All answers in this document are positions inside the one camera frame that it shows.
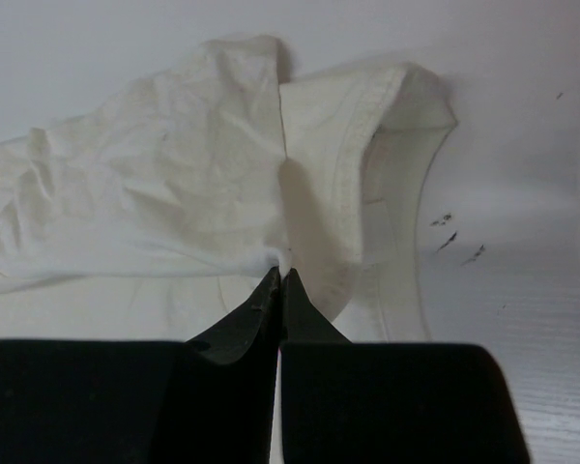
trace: white fabric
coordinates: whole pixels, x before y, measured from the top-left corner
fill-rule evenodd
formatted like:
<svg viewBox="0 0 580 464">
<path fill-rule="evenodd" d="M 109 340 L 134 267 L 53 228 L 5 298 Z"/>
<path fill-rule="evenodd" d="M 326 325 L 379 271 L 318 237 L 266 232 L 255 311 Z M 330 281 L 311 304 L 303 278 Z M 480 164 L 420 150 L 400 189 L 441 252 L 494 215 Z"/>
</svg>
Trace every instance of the white fabric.
<svg viewBox="0 0 580 464">
<path fill-rule="evenodd" d="M 89 116 L 31 130 L 31 169 L 0 219 L 0 273 L 287 271 L 276 47 L 206 43 Z"/>
<path fill-rule="evenodd" d="M 335 324 L 352 339 L 425 338 L 416 212 L 454 126 L 438 79 L 381 63 L 279 88 L 275 46 L 208 43 L 90 116 L 0 146 L 16 184 L 0 219 L 0 335 L 185 339 L 292 264 L 330 320 L 346 307 Z M 376 201 L 394 253 L 364 269 L 362 203 Z"/>
<path fill-rule="evenodd" d="M 362 205 L 363 263 L 365 266 L 393 259 L 395 236 L 387 203 L 383 200 Z"/>
</svg>

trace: white surface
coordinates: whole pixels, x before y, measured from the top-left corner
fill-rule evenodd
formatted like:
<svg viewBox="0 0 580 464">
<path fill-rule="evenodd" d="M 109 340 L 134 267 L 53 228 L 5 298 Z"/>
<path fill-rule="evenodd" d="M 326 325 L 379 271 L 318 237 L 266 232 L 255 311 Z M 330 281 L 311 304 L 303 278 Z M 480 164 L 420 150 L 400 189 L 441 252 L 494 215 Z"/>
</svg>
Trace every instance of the white surface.
<svg viewBox="0 0 580 464">
<path fill-rule="evenodd" d="M 396 49 L 443 74 L 461 124 L 432 166 L 420 214 L 432 335 L 497 356 L 536 462 L 580 462 L 580 1 L 224 6 L 0 2 L 0 140 L 90 111 L 134 76 L 236 30 L 280 35 L 294 73 Z M 449 226 L 429 227 L 448 212 Z M 435 256 L 455 229 L 458 241 Z"/>
</svg>

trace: dark stain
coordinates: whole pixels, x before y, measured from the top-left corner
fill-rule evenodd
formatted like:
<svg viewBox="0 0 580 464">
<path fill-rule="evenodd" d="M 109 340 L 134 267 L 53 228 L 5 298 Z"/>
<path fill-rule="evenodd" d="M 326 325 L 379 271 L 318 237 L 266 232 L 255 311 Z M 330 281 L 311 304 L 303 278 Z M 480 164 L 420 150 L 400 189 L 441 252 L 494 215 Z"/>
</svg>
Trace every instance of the dark stain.
<svg viewBox="0 0 580 464">
<path fill-rule="evenodd" d="M 485 245 L 482 245 L 479 250 L 473 255 L 472 258 L 467 259 L 466 261 L 464 261 L 462 263 L 462 266 L 466 266 L 467 264 L 471 264 L 474 263 L 475 261 L 477 261 L 479 259 L 480 256 L 482 256 L 485 253 Z"/>
<path fill-rule="evenodd" d="M 455 239 L 457 239 L 457 230 L 455 231 L 455 233 L 454 233 L 453 235 L 451 235 L 451 236 L 449 237 L 449 239 L 448 239 L 446 242 L 444 242 L 444 243 L 441 245 L 441 247 L 440 247 L 440 248 L 438 248 L 438 249 L 436 250 L 436 252 L 438 253 L 438 252 L 439 252 L 441 249 L 444 249 L 444 248 L 448 247 L 449 245 L 451 245 L 453 242 L 455 242 Z"/>
<path fill-rule="evenodd" d="M 430 225 L 430 227 L 441 227 L 443 225 L 447 225 L 447 223 L 452 219 L 453 219 L 453 215 L 451 213 L 447 213 L 446 215 L 444 215 L 440 219 L 436 219 L 434 222 L 432 222 L 429 225 Z"/>
</svg>

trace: black mark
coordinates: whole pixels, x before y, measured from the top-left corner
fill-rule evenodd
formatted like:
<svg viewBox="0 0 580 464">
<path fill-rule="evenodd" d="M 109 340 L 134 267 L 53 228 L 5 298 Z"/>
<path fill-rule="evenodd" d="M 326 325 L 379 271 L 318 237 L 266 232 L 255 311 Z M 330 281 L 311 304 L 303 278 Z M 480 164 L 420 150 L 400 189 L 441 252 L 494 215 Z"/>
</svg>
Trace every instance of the black mark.
<svg viewBox="0 0 580 464">
<path fill-rule="evenodd" d="M 446 215 L 444 215 L 440 219 L 436 219 L 434 222 L 432 222 L 429 225 L 430 225 L 430 227 L 441 227 L 443 225 L 447 225 L 447 223 L 452 219 L 453 219 L 453 215 L 451 213 L 447 213 Z"/>
<path fill-rule="evenodd" d="M 451 235 L 451 236 L 449 237 L 449 239 L 448 239 L 446 242 L 444 242 L 444 243 L 441 245 L 441 247 L 440 247 L 440 248 L 438 248 L 438 249 L 436 250 L 436 252 L 438 253 L 438 252 L 439 252 L 441 249 L 443 249 L 443 248 L 445 248 L 445 247 L 448 247 L 450 244 L 452 244 L 453 242 L 455 242 L 455 239 L 457 239 L 457 231 L 455 231 L 455 233 L 454 233 L 453 235 Z"/>
<path fill-rule="evenodd" d="M 370 142 L 373 142 L 374 138 L 376 138 L 376 136 L 382 132 L 382 128 L 382 126 L 379 126 L 378 129 L 376 129 L 374 133 L 371 134 L 371 139 L 369 140 Z"/>
<path fill-rule="evenodd" d="M 466 266 L 467 264 L 471 264 L 474 263 L 475 261 L 477 261 L 477 259 L 483 255 L 483 253 L 485 252 L 485 245 L 482 245 L 481 248 L 477 251 L 477 253 L 475 253 L 473 255 L 473 257 L 471 259 L 467 259 L 466 261 L 464 261 L 462 263 L 462 266 Z"/>
</svg>

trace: wrinkled cloth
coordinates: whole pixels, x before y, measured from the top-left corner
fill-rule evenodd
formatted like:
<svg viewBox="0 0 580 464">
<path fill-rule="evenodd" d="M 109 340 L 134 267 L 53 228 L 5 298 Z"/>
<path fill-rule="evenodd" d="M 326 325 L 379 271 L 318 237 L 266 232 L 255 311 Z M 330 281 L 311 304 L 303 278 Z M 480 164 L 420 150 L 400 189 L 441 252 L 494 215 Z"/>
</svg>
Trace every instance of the wrinkled cloth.
<svg viewBox="0 0 580 464">
<path fill-rule="evenodd" d="M 1 145 L 0 293 L 80 276 L 211 276 L 219 288 L 248 281 L 232 286 L 240 301 L 253 277 L 292 266 L 330 320 L 350 301 L 347 321 L 378 319 L 390 339 L 383 312 L 403 306 L 421 339 L 415 216 L 455 125 L 438 78 L 388 62 L 279 86 L 276 47 L 206 43 L 91 115 Z M 366 270 L 362 209 L 373 202 L 394 244 Z"/>
</svg>

